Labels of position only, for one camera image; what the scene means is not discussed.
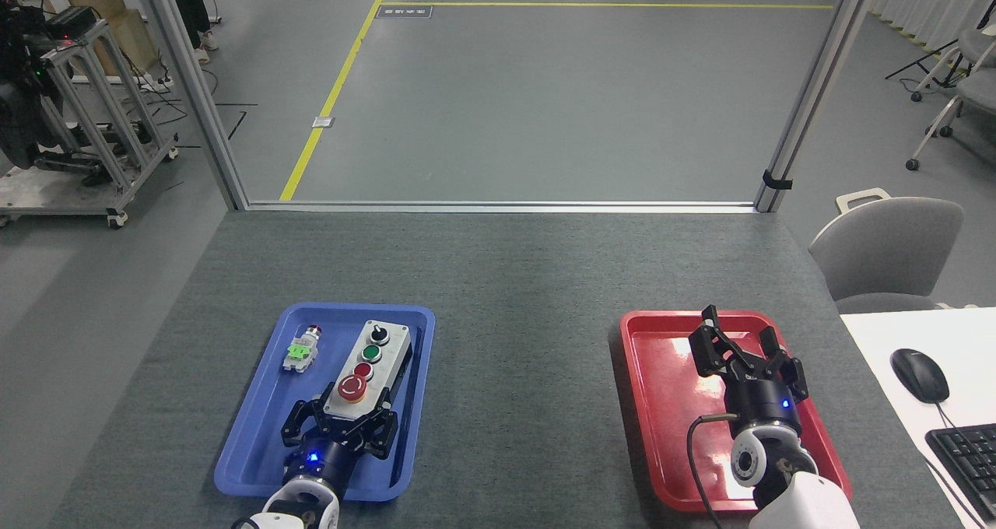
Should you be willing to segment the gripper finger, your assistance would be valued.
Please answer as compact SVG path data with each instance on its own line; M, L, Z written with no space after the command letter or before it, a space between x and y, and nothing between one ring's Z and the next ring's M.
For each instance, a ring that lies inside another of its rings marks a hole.
M390 408L377 406L360 416L352 426L352 451L385 459L394 444L398 415Z
M754 392L761 402L802 402L810 398L801 360L787 354L773 326L759 334L762 355L756 360Z
M701 312L700 326L688 335L695 370L700 377L719 374L733 380L743 380L754 374L754 363L746 352L730 340L720 328L717 308L707 305Z
M328 436L328 418L320 398L299 399L289 411L280 436L285 447L299 447L313 438Z

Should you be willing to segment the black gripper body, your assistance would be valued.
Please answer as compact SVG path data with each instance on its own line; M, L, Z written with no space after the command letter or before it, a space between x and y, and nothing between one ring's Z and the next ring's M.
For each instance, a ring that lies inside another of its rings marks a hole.
M778 380L724 378L726 412L738 418L730 426L732 438L752 426L767 426L779 422L801 435L801 420L797 406L786 384Z
M339 430L324 433L320 427L313 427L302 433L296 427L284 427L282 436L285 447L292 450L284 462L282 482L303 477L326 483L333 489L349 486L367 443L366 434L358 430L346 434Z

